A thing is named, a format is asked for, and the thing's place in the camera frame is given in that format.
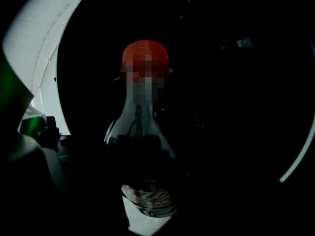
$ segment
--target red cap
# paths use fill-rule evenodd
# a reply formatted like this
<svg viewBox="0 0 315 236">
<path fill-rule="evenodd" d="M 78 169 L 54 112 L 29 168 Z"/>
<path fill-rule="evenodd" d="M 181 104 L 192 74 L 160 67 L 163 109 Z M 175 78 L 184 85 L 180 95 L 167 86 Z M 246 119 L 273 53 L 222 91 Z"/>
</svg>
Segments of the red cap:
<svg viewBox="0 0 315 236">
<path fill-rule="evenodd" d="M 124 50 L 122 67 L 139 66 L 144 61 L 152 61 L 154 66 L 169 66 L 166 48 L 151 40 L 140 40 L 128 45 Z"/>
</svg>

